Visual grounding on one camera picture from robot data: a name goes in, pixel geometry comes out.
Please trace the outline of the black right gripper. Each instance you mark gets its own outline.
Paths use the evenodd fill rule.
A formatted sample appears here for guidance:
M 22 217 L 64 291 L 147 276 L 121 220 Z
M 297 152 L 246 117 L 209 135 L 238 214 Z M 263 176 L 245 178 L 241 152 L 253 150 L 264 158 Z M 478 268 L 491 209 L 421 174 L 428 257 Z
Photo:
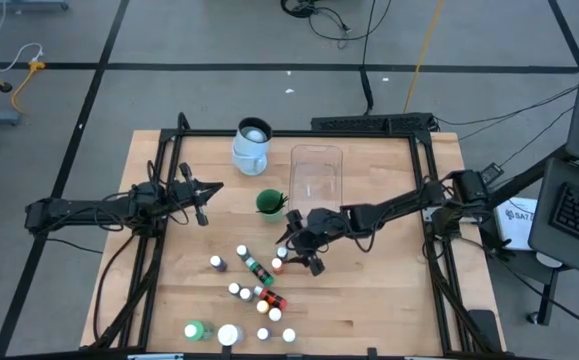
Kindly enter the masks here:
M 325 266 L 318 257 L 318 250 L 347 235 L 349 220 L 341 212 L 316 208 L 306 218 L 299 210 L 287 213 L 287 230 L 276 244 L 287 241 L 287 249 L 296 256 L 289 263 L 302 264 L 313 276 L 320 275 Z

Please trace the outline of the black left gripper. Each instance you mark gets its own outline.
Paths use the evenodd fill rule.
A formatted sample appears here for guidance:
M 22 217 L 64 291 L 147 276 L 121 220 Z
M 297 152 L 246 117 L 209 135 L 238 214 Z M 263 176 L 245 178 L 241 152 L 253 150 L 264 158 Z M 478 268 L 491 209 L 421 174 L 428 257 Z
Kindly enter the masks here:
M 195 209 L 197 223 L 200 226 L 207 226 L 208 217 L 205 214 L 205 206 L 208 201 L 224 187 L 224 183 L 202 182 L 197 180 L 186 162 L 181 163 L 179 169 L 184 181 L 173 182 L 171 198 L 182 210 L 193 207 Z

